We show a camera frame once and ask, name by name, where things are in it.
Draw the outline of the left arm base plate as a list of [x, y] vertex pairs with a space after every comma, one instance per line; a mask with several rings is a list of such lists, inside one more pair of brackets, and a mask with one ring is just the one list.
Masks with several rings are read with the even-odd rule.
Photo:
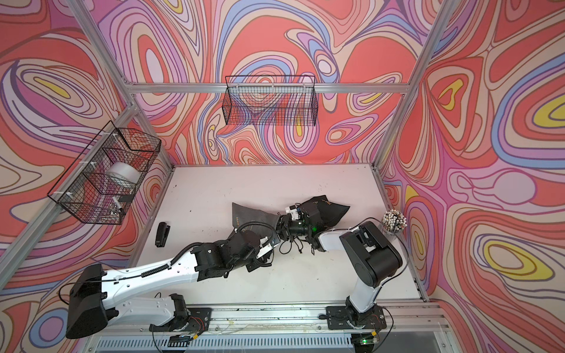
[[190, 332], [202, 334], [208, 331], [212, 309], [210, 307], [190, 307], [176, 310], [171, 320], [162, 325], [151, 324], [150, 332]]

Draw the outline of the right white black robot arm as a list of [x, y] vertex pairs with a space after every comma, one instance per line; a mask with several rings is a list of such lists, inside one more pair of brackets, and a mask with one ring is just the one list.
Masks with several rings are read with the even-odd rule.
[[304, 241], [313, 252], [347, 254], [358, 279], [345, 301], [345, 310], [350, 320], [359, 320], [373, 311], [383, 282], [403, 266], [403, 258], [370, 220], [336, 229], [349, 209], [326, 202], [293, 205], [279, 216], [275, 229], [282, 242]]

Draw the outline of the black hair dryer pouch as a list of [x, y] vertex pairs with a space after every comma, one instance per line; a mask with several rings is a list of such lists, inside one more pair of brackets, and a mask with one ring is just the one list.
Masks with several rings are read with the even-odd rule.
[[325, 195], [312, 197], [300, 206], [302, 212], [317, 229], [328, 229], [337, 225], [347, 214], [350, 206], [330, 202]]

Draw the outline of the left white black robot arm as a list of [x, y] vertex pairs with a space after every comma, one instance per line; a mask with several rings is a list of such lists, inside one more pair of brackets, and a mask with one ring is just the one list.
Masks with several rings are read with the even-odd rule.
[[126, 319], [154, 325], [161, 331], [180, 329], [188, 322], [180, 295], [156, 302], [145, 299], [144, 294], [172, 285], [226, 278], [242, 267], [249, 272], [269, 267], [269, 258], [279, 243], [275, 232], [263, 237], [241, 228], [226, 240], [195, 242], [171, 259], [145, 266], [120, 271], [88, 266], [69, 291], [65, 337], [85, 338]]

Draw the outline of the grey hair dryer pouch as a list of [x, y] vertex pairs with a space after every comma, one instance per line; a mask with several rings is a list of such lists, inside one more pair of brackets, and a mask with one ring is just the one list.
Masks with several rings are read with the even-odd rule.
[[[261, 222], [275, 228], [277, 226], [278, 214], [267, 213], [263, 210], [245, 207], [236, 203], [232, 203], [232, 226], [238, 229], [241, 225], [248, 222]], [[246, 228], [261, 238], [268, 238], [272, 235], [272, 231], [265, 226], [251, 225]]]

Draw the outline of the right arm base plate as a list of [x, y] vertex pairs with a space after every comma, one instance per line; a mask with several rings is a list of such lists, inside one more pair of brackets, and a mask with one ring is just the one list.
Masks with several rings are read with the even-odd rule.
[[371, 329], [379, 332], [387, 328], [383, 308], [375, 305], [365, 313], [359, 313], [354, 307], [329, 306], [319, 319], [325, 320], [330, 330]]

